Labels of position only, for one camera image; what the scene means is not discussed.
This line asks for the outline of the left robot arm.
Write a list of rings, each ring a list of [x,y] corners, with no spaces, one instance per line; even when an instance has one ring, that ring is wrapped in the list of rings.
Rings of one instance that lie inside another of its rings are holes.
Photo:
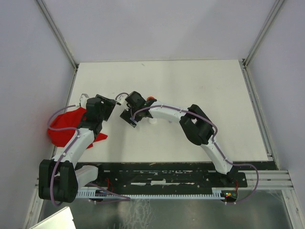
[[[105,182],[105,174],[95,166],[84,166],[76,169],[76,165],[85,150],[96,140],[102,130],[102,123],[108,121],[117,102],[101,95],[90,98],[82,94],[77,109],[84,109],[76,126],[58,128],[58,131],[74,131],[70,140],[59,155],[52,159],[44,159],[39,165],[39,197],[50,200],[59,206],[63,202],[75,200],[78,190],[88,183],[101,186]]]

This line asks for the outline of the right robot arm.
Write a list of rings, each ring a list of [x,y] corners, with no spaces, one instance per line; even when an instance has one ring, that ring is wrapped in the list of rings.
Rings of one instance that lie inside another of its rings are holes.
[[[164,119],[178,123],[186,138],[194,145],[200,146],[211,159],[219,182],[229,187],[236,182],[238,170],[233,162],[225,156],[217,145],[217,127],[203,110],[193,104],[188,108],[171,106],[150,97],[144,99],[134,91],[130,94],[120,93],[115,98],[118,105],[124,107],[120,118],[135,128],[142,119]]]

